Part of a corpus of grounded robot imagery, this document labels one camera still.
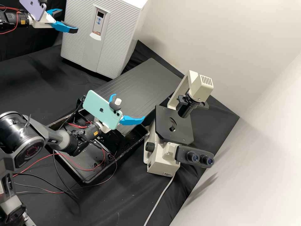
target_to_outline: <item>vent grille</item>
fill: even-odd
[[[123,0],[84,2],[85,4],[83,1],[67,0],[65,22],[76,25],[79,29],[76,34],[63,34],[61,56],[79,65],[82,64],[91,12],[95,9],[93,5],[97,5],[109,11],[111,15],[102,49],[95,46],[95,51],[101,49],[96,72],[116,78],[122,72],[142,9],[131,6]]]
[[[205,83],[205,84],[207,84],[207,85],[213,86],[212,79],[209,78],[209,77],[206,77],[206,76],[202,75],[202,82]]]

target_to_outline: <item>black wire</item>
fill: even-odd
[[[46,179],[44,179],[44,178],[42,178],[42,177],[40,177],[40,176],[38,176],[38,175],[35,175],[35,174],[28,174],[28,173],[16,173],[16,172],[13,173],[13,174],[33,176],[33,177],[36,177],[36,178],[38,178],[38,179],[40,179],[40,180],[43,180],[43,181],[45,181],[46,183],[48,183],[48,184],[54,186],[55,188],[57,188],[57,189],[59,189],[59,190],[65,192],[66,195],[68,195],[70,198],[72,198],[72,199],[76,202],[76,204],[79,205],[78,202],[77,202],[77,200],[73,197],[72,194],[70,194],[69,192],[67,192],[67,191],[64,190],[64,189],[61,189],[60,187],[56,186],[55,184],[51,183],[50,181],[48,181],[48,180],[46,180]]]
[[[44,190],[44,191],[47,191],[45,188],[41,188],[41,187],[37,187],[37,186],[32,186],[32,185],[24,185],[24,184],[19,184],[19,183],[16,183],[14,182],[14,184],[17,184],[17,185],[20,185],[20,186],[24,186],[24,187],[33,187],[33,188],[38,188],[38,189],[41,189],[41,190]]]
[[[64,121],[63,124],[59,127],[58,130],[60,130],[60,129],[63,127],[63,125],[64,125],[71,117],[73,117],[73,116],[76,114],[76,112],[80,109],[81,105],[83,104],[83,102],[84,102],[84,100],[85,100],[85,97],[86,97],[86,96],[83,96],[83,97],[82,97],[81,103],[77,106],[77,108],[75,109],[75,111],[74,111],[68,118],[65,119],[65,121]]]
[[[65,187],[67,188],[68,191],[70,191],[72,193],[72,195],[78,199],[78,197],[76,196],[76,194],[74,194],[74,192],[69,188],[69,186],[65,183],[65,181],[63,180],[63,178],[61,177],[60,173],[59,173],[59,170],[57,169],[57,166],[56,166],[56,163],[55,163],[55,152],[54,152],[54,149],[53,149],[53,163],[54,163],[54,166],[55,166],[55,170],[57,172],[57,175],[59,176],[60,180],[62,181],[62,183],[65,185]]]
[[[114,176],[115,172],[117,171],[117,161],[116,161],[115,158],[114,158],[114,160],[115,160],[116,168],[115,168],[114,172],[112,173],[112,175],[111,175],[108,179],[106,179],[106,180],[103,181],[103,182],[94,184],[94,185],[87,185],[87,186],[83,186],[83,187],[79,187],[79,188],[73,188],[73,189],[71,189],[71,190],[75,191],[75,190],[79,190],[79,189],[83,189],[83,188],[94,187],[94,186],[98,186],[98,185],[100,185],[100,184],[103,184],[103,183],[109,181],[109,180]],[[35,176],[35,177],[40,178],[39,176],[36,176],[36,175],[34,175],[34,174],[23,174],[23,173],[19,173],[19,174],[20,174],[20,175]],[[34,188],[39,188],[39,189],[44,190],[44,189],[41,188],[41,187],[36,187],[36,186],[31,186],[31,185],[23,185],[23,184],[18,184],[18,185],[25,186],[25,187],[34,187]],[[38,191],[26,191],[26,192],[20,192],[20,193],[19,193],[19,192],[16,192],[16,194],[18,194],[18,195],[23,194],[23,193],[24,193],[24,194],[52,194],[51,192],[38,192]]]

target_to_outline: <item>white backdrop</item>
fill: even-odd
[[[301,54],[239,119],[171,226],[301,225],[300,88]]]
[[[152,0],[140,40],[242,116],[301,52],[300,0]]]

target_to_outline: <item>wire bundle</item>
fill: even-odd
[[[16,23],[16,26],[15,26],[13,29],[9,30],[9,31],[0,33],[0,35],[4,35],[4,34],[6,34],[6,33],[9,33],[9,32],[14,31],[14,30],[17,28],[17,26],[18,26],[18,20],[19,20],[18,14],[21,13],[21,12],[20,12],[20,9],[12,8],[12,7],[6,7],[6,6],[2,5],[2,4],[0,4],[0,9],[1,9],[1,10],[4,9],[3,11],[1,11],[2,13],[5,12],[7,9],[11,9],[11,10],[17,11],[17,23]]]

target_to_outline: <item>black cloth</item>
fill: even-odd
[[[138,42],[125,70],[150,57],[182,76],[141,42]],[[63,60],[60,57],[60,46],[0,62],[0,68],[1,111],[31,113],[34,119],[44,124],[72,111],[78,97],[108,80]],[[192,145],[215,154],[239,117],[213,97],[208,99],[208,103],[209,110],[196,109],[191,113],[195,138]],[[42,150],[26,166],[48,154],[45,149]],[[59,164],[58,169],[69,185],[75,183]],[[182,164],[148,225],[169,225],[203,172],[202,168]],[[42,176],[63,188],[51,157],[31,167],[28,173]],[[28,214],[37,225],[143,225],[169,180],[168,177],[146,172],[141,144],[118,166],[115,175],[109,181],[97,187],[76,191],[80,197],[80,210],[65,194],[23,194],[19,197],[26,204]],[[19,175],[15,177],[15,181],[56,190],[30,176]],[[37,189],[16,185],[16,190]]]
[[[0,4],[6,7],[24,9],[19,0],[1,0]],[[57,20],[63,20],[66,0],[48,0],[46,5],[46,10],[52,8],[62,9],[62,15],[58,17]],[[12,32],[0,35],[0,61],[50,47],[54,44],[57,35],[58,31],[53,28],[36,29],[32,26],[28,28],[17,28]]]

